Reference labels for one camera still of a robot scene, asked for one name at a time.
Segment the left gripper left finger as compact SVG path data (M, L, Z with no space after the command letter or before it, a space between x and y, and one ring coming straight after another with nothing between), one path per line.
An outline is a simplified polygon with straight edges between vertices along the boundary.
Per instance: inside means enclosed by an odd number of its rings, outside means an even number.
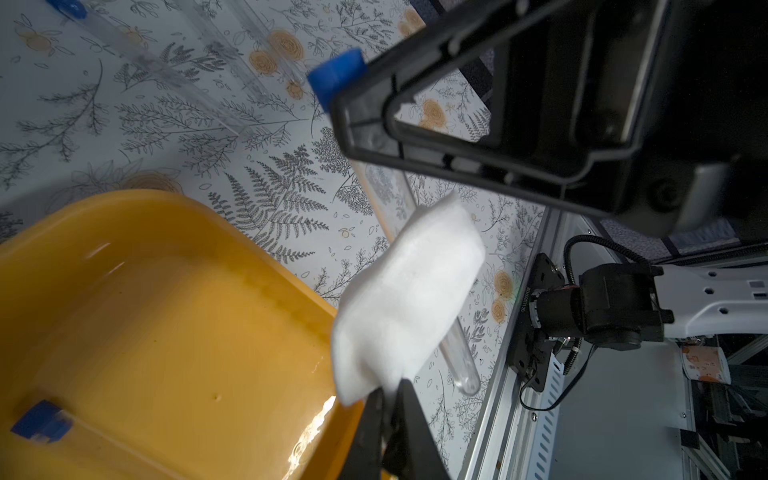
M381 388L370 393L338 480L381 478L385 396Z

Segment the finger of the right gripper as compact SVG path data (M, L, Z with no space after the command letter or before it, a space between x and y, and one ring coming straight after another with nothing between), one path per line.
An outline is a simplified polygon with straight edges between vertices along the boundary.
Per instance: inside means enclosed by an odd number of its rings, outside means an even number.
M403 104L484 51L573 7L539 1L519 13L514 1L465 1L368 66L331 104L334 132L354 160L421 174L458 174L476 163L516 174L536 168L500 148L401 123Z
M421 146L395 143L382 149L355 145L353 158L366 164L384 166L409 173L449 180L535 203L553 206L588 216L613 216L617 213L618 187L613 173L585 176L560 182L545 179L541 173L508 160L489 162L470 153L445 153Z

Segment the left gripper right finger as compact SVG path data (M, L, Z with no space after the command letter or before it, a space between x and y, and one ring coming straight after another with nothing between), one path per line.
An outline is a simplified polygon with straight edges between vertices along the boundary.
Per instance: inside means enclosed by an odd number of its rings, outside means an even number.
M450 478L410 380L403 379L399 384L391 427L383 454L387 473L398 479Z

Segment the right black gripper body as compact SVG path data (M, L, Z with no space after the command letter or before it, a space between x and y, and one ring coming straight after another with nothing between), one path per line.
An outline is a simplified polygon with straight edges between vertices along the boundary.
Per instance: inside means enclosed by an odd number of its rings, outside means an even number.
M496 50L493 176L643 234L767 230L767 5L572 1Z

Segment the white wipe cloth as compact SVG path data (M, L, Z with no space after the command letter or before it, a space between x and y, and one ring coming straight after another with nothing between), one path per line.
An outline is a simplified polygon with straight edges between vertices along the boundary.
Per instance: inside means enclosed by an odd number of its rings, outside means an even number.
M389 248L349 283L331 335L333 379L350 406L412 380L461 313L485 262L470 213L451 193L420 208Z

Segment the yellow plastic tray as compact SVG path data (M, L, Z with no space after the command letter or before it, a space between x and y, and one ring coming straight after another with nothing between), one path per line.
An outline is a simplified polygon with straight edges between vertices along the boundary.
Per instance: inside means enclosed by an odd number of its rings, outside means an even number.
M187 479L333 479L335 309L210 208L126 190L1 246L1 475L108 479L11 427L50 400Z

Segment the clear test tube blue cap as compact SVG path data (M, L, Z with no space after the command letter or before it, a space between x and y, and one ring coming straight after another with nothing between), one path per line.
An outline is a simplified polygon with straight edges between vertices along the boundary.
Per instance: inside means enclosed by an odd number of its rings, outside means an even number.
M183 474L138 448L85 422L58 404L42 399L11 427L18 437L57 453L108 479L182 479Z

